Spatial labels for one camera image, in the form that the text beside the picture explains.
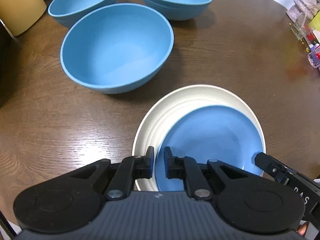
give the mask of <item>wood grain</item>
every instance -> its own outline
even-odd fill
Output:
[[[240,96],[262,125],[267,153],[318,176],[320,76],[285,11],[272,0],[213,0],[199,17],[171,22],[174,47],[163,68],[141,88],[120,95],[93,92],[64,74],[59,53],[67,29],[45,13],[19,37],[21,48],[11,44],[5,64],[0,90],[4,215],[16,221],[13,200],[31,185],[101,158],[119,162],[131,155],[151,106],[177,88],[199,83]]]

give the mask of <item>black plastic bracket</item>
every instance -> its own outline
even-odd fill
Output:
[[[320,186],[307,176],[286,166],[265,153],[256,155],[255,165],[285,186],[297,192],[305,203],[303,220],[310,221],[320,231]]]
[[[124,158],[105,192],[107,200],[121,200],[130,195],[136,179],[150,179],[153,171],[154,148],[148,147],[145,156]]]
[[[22,229],[73,231],[92,221],[106,201],[129,196],[135,179],[150,178],[153,159],[154,149],[149,147],[145,156],[115,164],[102,159],[50,179],[22,191],[13,203],[14,214]]]
[[[189,197],[205,201],[212,199],[211,188],[194,158],[173,157],[170,147],[165,147],[164,166],[168,179],[183,179]]]
[[[218,194],[212,204],[230,225],[262,235],[297,229],[304,205],[289,188],[217,160],[207,166]]]

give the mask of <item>red object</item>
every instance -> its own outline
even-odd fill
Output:
[[[308,40],[310,41],[310,43],[316,39],[316,37],[314,36],[314,34],[311,32],[307,35]]]
[[[318,45],[318,46],[315,48],[314,52],[315,52],[317,58],[320,59],[320,45]]]

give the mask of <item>cylindrical container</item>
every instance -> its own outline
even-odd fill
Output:
[[[30,28],[46,8],[43,0],[0,0],[0,18],[17,36]]]

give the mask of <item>metal pin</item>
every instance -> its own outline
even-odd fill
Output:
[[[195,195],[197,197],[209,197],[210,196],[210,191],[207,190],[207,189],[204,189],[204,188],[201,188],[201,189],[197,189],[195,191]]]
[[[123,192],[118,189],[110,190],[107,195],[111,198],[120,198],[123,195]]]

